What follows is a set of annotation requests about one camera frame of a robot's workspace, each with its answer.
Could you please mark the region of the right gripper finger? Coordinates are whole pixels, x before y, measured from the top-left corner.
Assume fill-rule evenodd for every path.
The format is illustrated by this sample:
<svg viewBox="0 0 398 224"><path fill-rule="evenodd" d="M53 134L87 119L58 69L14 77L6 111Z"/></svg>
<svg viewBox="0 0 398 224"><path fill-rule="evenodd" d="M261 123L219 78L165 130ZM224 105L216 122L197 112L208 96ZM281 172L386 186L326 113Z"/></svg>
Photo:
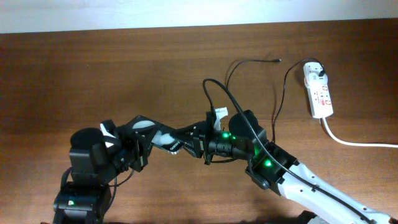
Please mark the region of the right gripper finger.
<svg viewBox="0 0 398 224"><path fill-rule="evenodd" d="M183 148L195 158L202 158L205 151L202 141L185 142Z"/></svg>
<svg viewBox="0 0 398 224"><path fill-rule="evenodd" d="M172 136L179 140L193 140L203 137L206 133L206 121L200 121L187 127L172 131Z"/></svg>

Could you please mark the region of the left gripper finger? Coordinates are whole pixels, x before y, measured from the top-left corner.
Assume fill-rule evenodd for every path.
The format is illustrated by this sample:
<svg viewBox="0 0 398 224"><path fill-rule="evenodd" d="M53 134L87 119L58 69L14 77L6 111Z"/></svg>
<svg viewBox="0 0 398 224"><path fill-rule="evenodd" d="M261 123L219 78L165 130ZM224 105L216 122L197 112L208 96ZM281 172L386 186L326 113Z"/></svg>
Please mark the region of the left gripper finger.
<svg viewBox="0 0 398 224"><path fill-rule="evenodd" d="M134 170L141 172L148 165L148 158L152 150L152 143L145 137L140 137L136 141L136 160L134 162Z"/></svg>
<svg viewBox="0 0 398 224"><path fill-rule="evenodd" d="M161 136L162 131L157 122L146 118L144 116L136 116L130 122L128 122L124 127L125 136L145 136L154 137Z"/></svg>

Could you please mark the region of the black smartphone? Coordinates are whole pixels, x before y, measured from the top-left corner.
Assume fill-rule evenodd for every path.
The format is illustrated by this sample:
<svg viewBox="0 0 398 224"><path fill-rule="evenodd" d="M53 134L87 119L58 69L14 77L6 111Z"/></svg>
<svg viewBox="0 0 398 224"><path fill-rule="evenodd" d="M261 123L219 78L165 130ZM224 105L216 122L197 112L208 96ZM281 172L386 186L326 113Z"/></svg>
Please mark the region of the black smartphone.
<svg viewBox="0 0 398 224"><path fill-rule="evenodd" d="M184 145L183 142L170 135L171 132L174 131L174 128L146 118L145 116L136 116L128 122L126 126L129 131L145 136L150 139L150 142L155 147L167 151L170 154L179 153Z"/></svg>

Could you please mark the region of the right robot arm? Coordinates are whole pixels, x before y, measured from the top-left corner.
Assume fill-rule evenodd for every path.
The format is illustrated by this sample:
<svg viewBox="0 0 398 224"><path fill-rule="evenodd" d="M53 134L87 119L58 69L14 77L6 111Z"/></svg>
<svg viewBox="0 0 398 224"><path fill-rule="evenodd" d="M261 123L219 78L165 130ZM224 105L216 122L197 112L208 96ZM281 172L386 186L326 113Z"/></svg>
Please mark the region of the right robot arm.
<svg viewBox="0 0 398 224"><path fill-rule="evenodd" d="M215 114L208 112L206 120L172 132L195 157L206 164L213 156L246 161L247 175L261 189L271 189L277 195L294 201L316 214L326 223L397 223L397 219L371 209L317 177L281 147L267 139L253 112L246 110L234 115L228 131L215 127Z"/></svg>

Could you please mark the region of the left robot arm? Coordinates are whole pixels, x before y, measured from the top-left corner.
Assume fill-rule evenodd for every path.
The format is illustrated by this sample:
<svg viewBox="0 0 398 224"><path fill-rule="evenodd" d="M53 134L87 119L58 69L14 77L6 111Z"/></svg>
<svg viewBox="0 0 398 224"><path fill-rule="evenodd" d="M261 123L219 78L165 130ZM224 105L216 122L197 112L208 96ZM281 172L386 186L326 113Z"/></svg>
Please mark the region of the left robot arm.
<svg viewBox="0 0 398 224"><path fill-rule="evenodd" d="M121 126L109 119L74 133L53 222L102 223L120 185L118 175L143 170L158 130L158 124L137 116Z"/></svg>

